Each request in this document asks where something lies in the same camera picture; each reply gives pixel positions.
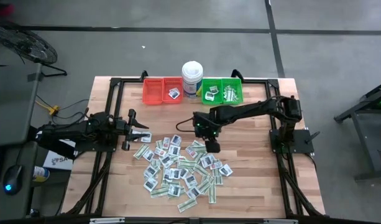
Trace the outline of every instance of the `wooden tabletop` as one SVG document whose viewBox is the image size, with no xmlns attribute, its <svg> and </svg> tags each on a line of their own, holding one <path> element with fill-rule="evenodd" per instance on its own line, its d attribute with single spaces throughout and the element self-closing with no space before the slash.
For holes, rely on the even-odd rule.
<svg viewBox="0 0 381 224">
<path fill-rule="evenodd" d="M 108 96 L 109 81 L 112 77 L 95 77 L 90 101 L 89 113 L 104 111 Z M 284 96 L 298 93 L 292 78 L 279 79 L 280 92 Z M 114 94 L 111 114 L 114 113 L 117 90 Z M 255 103 L 266 100 L 263 85 L 243 85 L 244 103 Z M 178 134 L 182 137 L 182 149 L 195 140 L 194 133 L 180 133 L 175 125 L 192 117 L 193 111 L 208 112 L 210 106 L 203 105 L 200 99 L 184 98 L 177 105 L 162 104 L 148 106 L 142 103 L 142 84 L 126 83 L 122 97 L 120 116 L 127 119 L 129 109 L 135 109 L 137 120 L 150 128 L 152 143 L 164 137 Z M 303 120 L 296 129 L 305 127 Z M 191 122 L 184 124 L 182 129 L 192 129 Z M 134 158 L 134 153 L 141 143 L 131 143 L 130 151 L 121 150 L 121 138 L 118 150 L 113 154 L 109 173 L 106 199 L 103 208 L 105 217 L 214 217 L 214 218 L 280 218 L 285 217 L 282 191 L 278 178 L 275 155 L 271 152 L 268 132 L 271 129 L 268 116 L 258 116 L 236 121 L 223 127 L 218 137 L 221 152 L 215 154 L 223 164 L 229 164 L 233 170 L 230 177 L 224 177 L 223 185 L 216 188 L 216 204 L 208 203 L 208 195 L 197 198 L 197 206 L 179 213 L 177 205 L 188 200 L 186 194 L 178 198 L 150 198 L 150 193 L 143 187 L 143 171 L 149 165 L 143 157 Z M 185 150 L 182 155 L 189 157 Z M 86 152 L 77 158 L 73 165 L 68 183 L 62 212 L 71 209 L 80 199 L 90 184 L 94 152 Z M 324 213 L 319 183 L 313 163 L 302 154 L 294 154 L 296 176 L 300 189 L 314 205 Z M 198 182 L 201 177 L 195 172 Z M 291 207 L 295 211 L 292 191 L 288 186 Z"/>
</svg>

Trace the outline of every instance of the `white container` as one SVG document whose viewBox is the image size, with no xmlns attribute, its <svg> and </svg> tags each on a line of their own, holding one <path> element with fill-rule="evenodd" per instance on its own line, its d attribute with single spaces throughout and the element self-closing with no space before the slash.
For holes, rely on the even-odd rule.
<svg viewBox="0 0 381 224">
<path fill-rule="evenodd" d="M 203 66 L 191 61 L 182 66 L 183 92 L 187 97 L 196 98 L 201 93 L 201 81 L 203 80 Z"/>
</svg>

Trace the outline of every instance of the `mouse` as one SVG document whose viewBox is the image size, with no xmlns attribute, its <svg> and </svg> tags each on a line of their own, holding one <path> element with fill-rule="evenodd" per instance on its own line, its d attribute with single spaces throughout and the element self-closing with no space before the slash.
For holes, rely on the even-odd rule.
<svg viewBox="0 0 381 224">
<path fill-rule="evenodd" d="M 5 194 L 15 195 L 22 188 L 22 165 L 13 165 L 4 174 L 2 186 Z"/>
</svg>

